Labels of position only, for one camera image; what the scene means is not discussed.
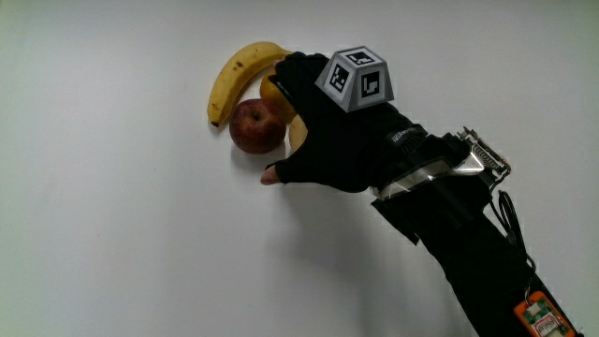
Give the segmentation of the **person's right hand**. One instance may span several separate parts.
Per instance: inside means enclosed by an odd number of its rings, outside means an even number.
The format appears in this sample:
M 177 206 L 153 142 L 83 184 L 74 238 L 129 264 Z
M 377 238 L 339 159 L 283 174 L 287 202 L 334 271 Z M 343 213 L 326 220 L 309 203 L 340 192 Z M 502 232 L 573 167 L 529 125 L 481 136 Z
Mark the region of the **person's right hand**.
M 268 165 L 260 181 L 319 183 L 344 192 L 380 188 L 398 176 L 398 164 L 427 137 L 388 103 L 345 112 L 316 87 L 329 59 L 294 52 L 278 62 L 270 80 L 307 128 L 307 137 L 288 158 Z

